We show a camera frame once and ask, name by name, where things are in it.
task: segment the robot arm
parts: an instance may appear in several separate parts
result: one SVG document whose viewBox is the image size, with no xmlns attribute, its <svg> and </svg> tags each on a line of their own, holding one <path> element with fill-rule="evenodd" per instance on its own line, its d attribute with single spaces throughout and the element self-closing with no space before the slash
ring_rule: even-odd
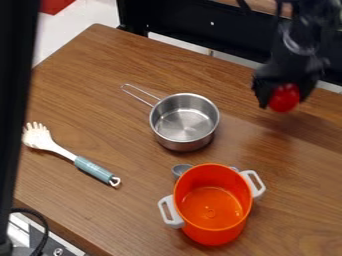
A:
<svg viewBox="0 0 342 256">
<path fill-rule="evenodd" d="M 261 108 L 266 108 L 274 92 L 294 84 L 303 102 L 324 75 L 329 61 L 317 52 L 329 40 L 326 31 L 336 31 L 342 20 L 341 0 L 276 0 L 277 16 L 283 3 L 293 6 L 292 20 L 278 26 L 271 59 L 257 69 L 252 90 Z"/>
</svg>

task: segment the black cable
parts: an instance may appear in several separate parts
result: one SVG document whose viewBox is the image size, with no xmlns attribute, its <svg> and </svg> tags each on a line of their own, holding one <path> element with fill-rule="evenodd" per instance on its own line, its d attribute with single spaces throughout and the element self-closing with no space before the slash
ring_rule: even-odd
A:
<svg viewBox="0 0 342 256">
<path fill-rule="evenodd" d="M 36 212 L 34 210 L 30 210 L 30 209 L 25 209 L 25 208 L 12 208 L 11 209 L 11 213 L 27 213 L 27 214 L 31 214 L 33 216 L 35 216 L 37 219 L 39 219 L 44 228 L 45 228 L 45 232 L 44 235 L 42 237 L 42 240 L 40 241 L 40 243 L 38 244 L 38 246 L 36 247 L 36 249 L 31 253 L 30 256 L 40 256 L 43 252 L 43 249 L 46 245 L 46 242 L 49 238 L 49 224 L 47 223 L 47 221 L 45 220 L 45 218 L 43 217 L 43 215 L 41 215 L 39 212 Z"/>
</svg>

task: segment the table surface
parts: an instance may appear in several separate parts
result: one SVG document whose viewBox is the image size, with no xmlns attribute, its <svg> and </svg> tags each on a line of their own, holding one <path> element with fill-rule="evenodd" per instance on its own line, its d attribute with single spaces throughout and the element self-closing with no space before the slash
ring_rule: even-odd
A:
<svg viewBox="0 0 342 256">
<path fill-rule="evenodd" d="M 342 255 L 342 95 L 316 90 L 290 114 L 258 108 L 252 70 L 94 25 L 34 70 L 27 120 L 115 172 L 119 190 L 55 155 L 23 147 L 17 206 L 44 214 L 57 234 L 93 255 Z M 120 90 L 193 92 L 221 112 L 216 137 L 192 153 L 162 148 L 150 108 Z M 208 248 L 167 228 L 157 202 L 170 168 L 205 162 L 257 170 L 268 191 L 235 242 Z"/>
</svg>

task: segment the pot handle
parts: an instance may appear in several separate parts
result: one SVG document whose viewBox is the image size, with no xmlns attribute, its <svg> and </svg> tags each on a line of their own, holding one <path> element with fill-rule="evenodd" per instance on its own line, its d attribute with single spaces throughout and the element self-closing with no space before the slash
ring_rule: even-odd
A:
<svg viewBox="0 0 342 256">
<path fill-rule="evenodd" d="M 254 200 L 259 200 L 266 192 L 266 186 L 260 179 L 259 175 L 255 171 L 252 171 L 252 170 L 242 171 L 240 172 L 240 174 L 245 178 L 247 183 L 250 185 Z M 255 185 L 254 181 L 251 179 L 250 176 L 254 176 L 254 178 L 257 180 L 257 182 L 260 185 L 259 189 Z"/>
<path fill-rule="evenodd" d="M 127 93 L 127 94 L 131 95 L 132 97 L 136 98 L 137 100 L 139 100 L 139 101 L 145 103 L 146 105 L 150 106 L 151 108 L 154 107 L 154 105 L 153 105 L 152 103 L 149 103 L 148 101 L 143 100 L 142 98 L 138 97 L 138 96 L 135 95 L 134 93 L 132 93 L 132 92 L 130 92 L 130 91 L 127 91 L 127 90 L 125 89 L 125 87 L 131 87 L 131 88 L 133 88 L 133 89 L 135 89 L 135 90 L 137 90 L 137 91 L 139 91 L 139 92 L 142 92 L 142 93 L 144 93 L 144 94 L 150 96 L 151 98 L 154 98 L 154 99 L 160 101 L 160 99 L 159 99 L 158 97 L 156 97 L 156 96 L 154 96 L 153 94 L 148 93 L 148 92 L 144 91 L 143 89 L 140 89 L 140 88 L 138 88 L 138 87 L 136 87 L 136 86 L 134 86 L 134 85 L 131 85 L 131 84 L 124 84 L 124 85 L 121 86 L 121 90 L 123 90 L 125 93 Z"/>
<path fill-rule="evenodd" d="M 167 208 L 169 209 L 172 220 L 169 220 L 166 217 L 166 213 L 165 213 L 164 208 L 163 208 L 164 203 L 166 204 Z M 178 213 L 175 209 L 175 206 L 173 204 L 173 195 L 169 195 L 169 196 L 162 198 L 158 202 L 158 208 L 160 210 L 160 214 L 163 218 L 163 221 L 165 222 L 166 225 L 168 225 L 169 227 L 174 228 L 174 229 L 179 229 L 179 228 L 182 228 L 185 226 L 185 222 L 178 215 Z"/>
</svg>

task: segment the white pot handle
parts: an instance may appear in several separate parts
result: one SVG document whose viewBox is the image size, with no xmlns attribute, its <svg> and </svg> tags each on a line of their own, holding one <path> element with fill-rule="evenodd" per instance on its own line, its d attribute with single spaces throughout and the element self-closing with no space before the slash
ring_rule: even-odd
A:
<svg viewBox="0 0 342 256">
<path fill-rule="evenodd" d="M 242 171 L 239 174 L 241 174 L 245 178 L 245 180 L 248 182 L 248 184 L 250 185 L 254 200 L 259 200 L 264 195 L 264 193 L 266 192 L 266 186 L 262 182 L 262 180 L 260 179 L 259 175 L 255 171 L 252 171 L 252 170 Z M 258 181 L 258 183 L 260 185 L 259 189 L 254 184 L 250 175 L 254 176 L 255 179 Z"/>
<path fill-rule="evenodd" d="M 166 213 L 165 213 L 164 208 L 163 208 L 164 203 L 166 204 L 167 208 L 169 209 L 172 220 L 169 220 L 166 217 Z M 166 225 L 168 225 L 169 227 L 174 228 L 174 229 L 179 229 L 179 228 L 182 228 L 185 226 L 185 222 L 183 221 L 181 216 L 179 216 L 179 214 L 177 213 L 175 206 L 173 204 L 173 195 L 169 195 L 169 196 L 162 198 L 158 202 L 158 208 L 160 210 L 160 214 L 163 218 L 163 221 L 165 222 Z"/>
</svg>

